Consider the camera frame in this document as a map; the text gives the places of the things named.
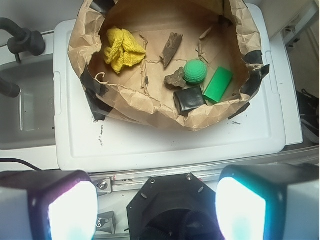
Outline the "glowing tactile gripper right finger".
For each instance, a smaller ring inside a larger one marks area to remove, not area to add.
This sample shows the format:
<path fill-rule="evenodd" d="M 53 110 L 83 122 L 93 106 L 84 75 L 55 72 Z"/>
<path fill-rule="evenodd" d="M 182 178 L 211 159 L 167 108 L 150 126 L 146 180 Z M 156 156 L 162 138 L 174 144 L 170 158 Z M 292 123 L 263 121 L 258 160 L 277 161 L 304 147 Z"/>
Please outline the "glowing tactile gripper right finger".
<path fill-rule="evenodd" d="M 318 240 L 320 167 L 228 165 L 217 184 L 215 208 L 227 240 Z"/>

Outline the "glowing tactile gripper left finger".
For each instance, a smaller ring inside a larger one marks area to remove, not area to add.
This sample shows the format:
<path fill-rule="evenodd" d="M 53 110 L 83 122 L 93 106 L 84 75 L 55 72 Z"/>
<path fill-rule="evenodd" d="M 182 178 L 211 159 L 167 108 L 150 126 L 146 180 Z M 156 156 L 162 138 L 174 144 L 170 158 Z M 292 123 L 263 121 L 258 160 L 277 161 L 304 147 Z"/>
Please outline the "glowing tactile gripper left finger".
<path fill-rule="evenodd" d="M 97 217 L 97 190 L 82 170 L 0 174 L 2 240 L 91 240 Z"/>

